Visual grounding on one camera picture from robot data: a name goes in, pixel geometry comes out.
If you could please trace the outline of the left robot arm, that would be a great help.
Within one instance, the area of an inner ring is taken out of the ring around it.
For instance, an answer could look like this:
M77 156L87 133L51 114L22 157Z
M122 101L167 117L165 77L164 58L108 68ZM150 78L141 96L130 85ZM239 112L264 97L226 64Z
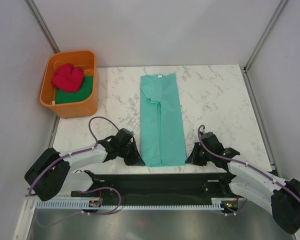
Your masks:
M74 152L60 153L50 147L24 175L30 186L29 195L36 195L43 202L59 193L74 191L94 197L99 193L100 185L95 174L86 167L116 158L122 158L127 166L145 166L133 133L125 128L99 140L96 145Z

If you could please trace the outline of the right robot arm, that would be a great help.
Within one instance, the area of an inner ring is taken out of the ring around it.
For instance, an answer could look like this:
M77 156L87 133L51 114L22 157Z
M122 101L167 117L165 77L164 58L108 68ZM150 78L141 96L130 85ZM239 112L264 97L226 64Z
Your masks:
M300 229L300 181L278 177L248 161L237 150L225 148L213 132L197 130L198 142L186 162L205 166L212 162L231 174L219 184L225 197L233 194L246 198L266 210L288 234Z

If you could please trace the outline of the teal t shirt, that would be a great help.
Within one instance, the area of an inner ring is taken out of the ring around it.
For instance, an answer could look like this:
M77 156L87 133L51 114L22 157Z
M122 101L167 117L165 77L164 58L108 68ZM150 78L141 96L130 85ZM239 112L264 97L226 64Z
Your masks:
M149 167L185 165L185 135L174 73L140 78L140 153Z

